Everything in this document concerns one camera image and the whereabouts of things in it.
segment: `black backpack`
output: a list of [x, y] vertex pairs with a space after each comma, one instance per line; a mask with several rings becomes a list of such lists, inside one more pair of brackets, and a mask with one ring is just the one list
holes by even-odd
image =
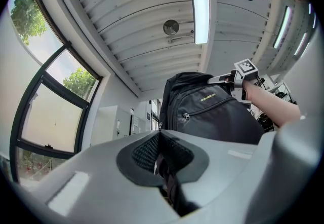
[[264, 134], [262, 126], [226, 87], [208, 84], [212, 77], [183, 72], [168, 79], [159, 116], [161, 128], [220, 141], [258, 144]]

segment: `sky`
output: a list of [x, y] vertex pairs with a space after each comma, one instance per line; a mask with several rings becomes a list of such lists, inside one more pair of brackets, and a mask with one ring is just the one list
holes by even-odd
[[[11, 12], [14, 8], [14, 0], [9, 0], [7, 6], [9, 12]], [[46, 29], [41, 36], [29, 37], [29, 45], [26, 46], [41, 63], [44, 63], [62, 46], [47, 22]], [[80, 63], [68, 51], [64, 51], [48, 68], [47, 72], [58, 82], [63, 83], [63, 79], [69, 77], [78, 67], [82, 67]]]

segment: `ceiling light fixture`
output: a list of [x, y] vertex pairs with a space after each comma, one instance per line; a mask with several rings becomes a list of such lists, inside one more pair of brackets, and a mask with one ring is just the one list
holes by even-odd
[[300, 48], [302, 47], [302, 45], [303, 45], [303, 43], [304, 43], [304, 41], [305, 41], [306, 35], [307, 35], [307, 34], [304, 33], [304, 35], [303, 35], [303, 37], [302, 37], [302, 40], [300, 41], [299, 46], [298, 46], [297, 50], [296, 50], [295, 53], [294, 53], [294, 56], [297, 56], [297, 54], [298, 54]]
[[307, 43], [307, 46], [306, 46], [306, 48], [304, 49], [304, 52], [302, 53], [302, 55], [301, 55], [300, 57], [303, 57], [303, 55], [305, 54], [306, 49], [308, 48], [308, 45], [309, 45], [309, 42]]
[[192, 0], [194, 11], [194, 42], [208, 42], [209, 33], [209, 0]]
[[274, 48], [278, 48], [279, 43], [281, 42], [282, 37], [284, 36], [284, 33], [288, 26], [288, 21], [289, 21], [291, 12], [292, 12], [292, 9], [287, 6], [285, 16], [283, 17], [283, 21], [282, 21], [282, 24], [281, 24], [281, 27], [279, 30], [279, 34], [278, 34], [277, 39], [275, 40], [274, 45], [273, 45]]
[[315, 24], [316, 24], [316, 14], [314, 14], [314, 23], [313, 23], [313, 28], [315, 28]]

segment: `tree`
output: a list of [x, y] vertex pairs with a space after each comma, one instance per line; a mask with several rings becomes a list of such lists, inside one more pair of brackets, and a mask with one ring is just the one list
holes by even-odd
[[81, 98], [87, 98], [96, 79], [85, 69], [79, 67], [69, 78], [63, 80], [63, 85]]
[[21, 36], [28, 46], [30, 36], [42, 35], [46, 30], [45, 19], [35, 0], [14, 0], [11, 18]]

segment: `human arm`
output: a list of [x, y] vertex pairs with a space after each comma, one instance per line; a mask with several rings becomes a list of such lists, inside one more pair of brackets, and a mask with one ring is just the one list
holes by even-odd
[[282, 100], [248, 81], [243, 81], [243, 87], [247, 92], [247, 99], [279, 127], [287, 122], [300, 119], [301, 114], [297, 105]]

